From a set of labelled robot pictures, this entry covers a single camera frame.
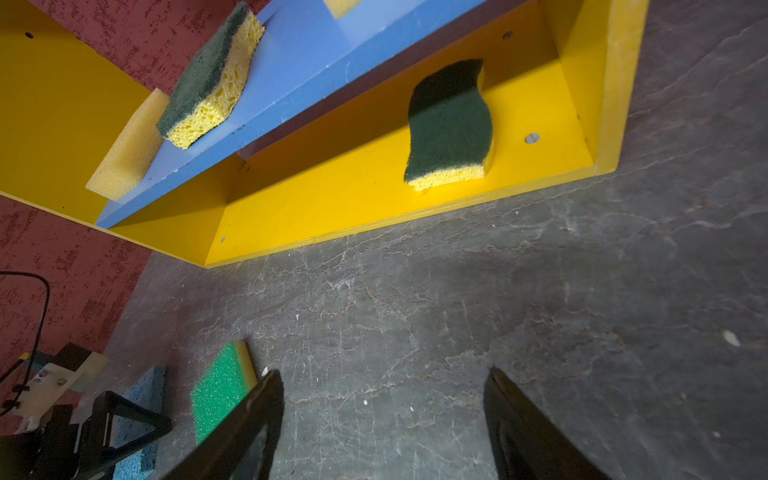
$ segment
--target black cable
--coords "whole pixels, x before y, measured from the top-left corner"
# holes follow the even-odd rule
[[[38,333],[37,335],[35,335],[35,344],[32,347],[32,354],[29,356],[29,364],[27,365],[27,372],[24,374],[24,382],[22,383],[22,386],[25,386],[29,381],[29,376],[32,373],[32,360],[37,356],[37,353],[38,353],[38,345],[40,345],[40,335],[42,335],[43,333],[43,322],[45,321],[45,314],[48,312],[48,301],[51,299],[51,285],[50,283],[48,283],[48,281],[45,278],[43,278],[42,276],[39,276],[37,273],[15,272],[13,270],[0,270],[0,275],[30,276],[31,278],[36,278],[40,280],[41,282],[43,282],[43,285],[45,285],[45,304],[43,305],[43,313],[42,315],[40,315],[40,325],[38,326]],[[13,400],[14,404],[18,402],[18,397],[22,396],[22,391],[23,391],[22,389],[19,389],[16,392],[16,398]],[[13,407],[6,407],[2,412],[0,412],[0,417],[10,412],[12,408]]]
[[[18,359],[18,360],[16,360],[16,363],[14,363],[14,364],[11,366],[11,368],[9,368],[9,369],[5,370],[5,373],[3,373],[3,374],[2,374],[2,376],[0,376],[0,383],[3,383],[3,382],[5,381],[5,379],[7,379],[7,378],[8,378],[8,377],[9,377],[9,376],[10,376],[10,375],[13,373],[13,372],[15,372],[15,371],[16,371],[16,369],[17,369],[17,368],[18,368],[18,367],[19,367],[19,366],[20,366],[22,363],[24,363],[24,360],[22,360],[22,359]]]

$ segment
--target green scouring pad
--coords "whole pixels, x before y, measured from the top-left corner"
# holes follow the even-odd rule
[[[230,116],[243,93],[250,59],[263,33],[264,27],[250,7],[239,3],[179,77],[157,123],[163,138],[189,148]]]
[[[243,342],[228,343],[190,394],[198,445],[255,386],[248,347]]]
[[[422,80],[408,108],[405,181],[424,190],[483,178],[493,152],[491,111],[480,95],[483,60],[464,60]]]

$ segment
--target blue shelf board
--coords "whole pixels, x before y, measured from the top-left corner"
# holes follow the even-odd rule
[[[323,0],[273,0],[232,114],[187,150],[165,141],[141,183],[110,201],[110,228],[485,0],[362,0],[334,20]]]

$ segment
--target yellow foam block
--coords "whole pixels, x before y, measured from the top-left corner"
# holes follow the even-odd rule
[[[163,144],[155,124],[167,106],[168,96],[155,88],[131,115],[85,188],[114,201],[133,190]]]
[[[323,0],[331,15],[338,20],[352,11],[362,0]]]

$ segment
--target black metal frame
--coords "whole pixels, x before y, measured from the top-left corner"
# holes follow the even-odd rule
[[[284,410],[283,380],[275,370],[164,480],[229,480],[233,474],[254,478],[256,472],[255,478],[267,480]]]
[[[483,407],[500,480],[610,480],[496,367]]]
[[[78,441],[79,425],[69,423],[72,409],[72,405],[54,405],[48,423],[32,433],[38,435],[40,445],[29,480],[72,478],[77,471],[78,457],[74,446]]]
[[[152,425],[154,430],[120,447],[110,447],[112,419],[126,419]],[[170,432],[170,419],[165,415],[142,408],[115,392],[104,392],[94,401],[91,417],[83,423],[80,433],[78,473],[72,480],[90,480],[103,472],[104,480],[111,480],[114,466],[163,435]]]

